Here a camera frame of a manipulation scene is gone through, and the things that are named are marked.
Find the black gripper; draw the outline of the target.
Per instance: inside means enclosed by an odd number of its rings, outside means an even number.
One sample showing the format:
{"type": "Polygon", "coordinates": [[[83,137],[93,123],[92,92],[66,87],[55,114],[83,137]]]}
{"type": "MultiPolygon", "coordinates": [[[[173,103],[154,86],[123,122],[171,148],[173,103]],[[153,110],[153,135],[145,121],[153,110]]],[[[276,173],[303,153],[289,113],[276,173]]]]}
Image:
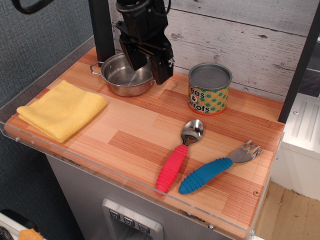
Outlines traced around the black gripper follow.
{"type": "Polygon", "coordinates": [[[171,3],[169,0],[165,6],[163,0],[117,0],[115,4],[123,17],[116,27],[129,66],[139,70],[147,64],[148,56],[157,85],[171,78],[174,71],[172,46],[165,36],[171,3]]]}

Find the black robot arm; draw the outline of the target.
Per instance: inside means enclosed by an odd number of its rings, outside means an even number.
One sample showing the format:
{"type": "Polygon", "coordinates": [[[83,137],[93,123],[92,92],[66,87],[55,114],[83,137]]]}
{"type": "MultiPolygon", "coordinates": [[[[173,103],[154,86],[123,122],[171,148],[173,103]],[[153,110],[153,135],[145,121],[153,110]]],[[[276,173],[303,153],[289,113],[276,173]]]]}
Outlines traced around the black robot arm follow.
{"type": "Polygon", "coordinates": [[[157,85],[166,82],[174,72],[173,49],[165,35],[171,3],[169,0],[165,6],[163,0],[116,2],[116,10],[123,18],[116,24],[121,49],[134,71],[149,61],[157,85]]]}

